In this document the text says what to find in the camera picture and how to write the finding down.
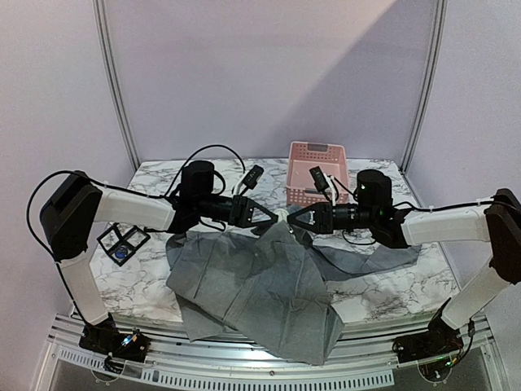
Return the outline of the round green orange badge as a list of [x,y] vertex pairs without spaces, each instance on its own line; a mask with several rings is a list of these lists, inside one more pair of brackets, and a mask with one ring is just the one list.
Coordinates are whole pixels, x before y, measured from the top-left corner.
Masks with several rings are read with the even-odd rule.
[[278,222],[287,222],[289,212],[286,209],[276,209],[274,213],[278,218]]

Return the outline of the round blue badge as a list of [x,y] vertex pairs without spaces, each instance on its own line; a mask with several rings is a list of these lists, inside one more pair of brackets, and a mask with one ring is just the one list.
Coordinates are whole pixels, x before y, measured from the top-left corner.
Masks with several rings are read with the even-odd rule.
[[120,248],[115,251],[114,256],[118,260],[123,260],[127,257],[127,250],[125,248]]

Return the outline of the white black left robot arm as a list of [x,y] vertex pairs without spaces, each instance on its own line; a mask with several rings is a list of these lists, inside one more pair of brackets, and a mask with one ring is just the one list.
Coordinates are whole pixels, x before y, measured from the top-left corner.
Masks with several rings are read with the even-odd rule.
[[103,304],[87,254],[94,224],[109,223],[97,241],[118,266],[152,232],[184,234],[207,219],[221,229],[272,224],[278,220],[276,214],[244,195],[255,188],[263,172],[259,165],[244,170],[231,195],[225,196],[214,189],[214,181],[223,176],[207,160],[185,163],[163,195],[102,184],[80,170],[65,170],[66,178],[42,206],[40,223],[45,246],[84,323],[79,346],[101,354],[104,367],[117,371],[120,361],[145,362],[151,343],[138,329],[119,331]]

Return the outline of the grey button-up shirt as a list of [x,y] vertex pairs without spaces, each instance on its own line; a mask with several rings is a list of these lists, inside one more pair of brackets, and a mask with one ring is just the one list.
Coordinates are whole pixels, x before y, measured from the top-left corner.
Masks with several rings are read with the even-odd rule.
[[420,253],[418,246],[371,254],[315,246],[308,232],[289,228],[189,231],[167,241],[166,285],[190,340],[231,328],[276,357],[322,365],[344,328],[326,283],[411,266]]

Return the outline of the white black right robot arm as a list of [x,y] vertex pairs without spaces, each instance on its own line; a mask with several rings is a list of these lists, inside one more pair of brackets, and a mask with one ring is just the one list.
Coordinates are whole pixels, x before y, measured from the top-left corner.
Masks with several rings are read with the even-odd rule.
[[427,330],[398,337],[392,350],[399,362],[421,361],[457,352],[444,363],[454,367],[470,346],[460,330],[474,337],[473,316],[503,290],[520,281],[520,202],[501,188],[489,198],[444,207],[394,204],[392,180],[376,169],[357,174],[355,202],[317,202],[288,215],[287,222],[318,235],[367,229],[377,244],[408,249],[431,243],[482,242],[491,256],[465,287],[434,314]]

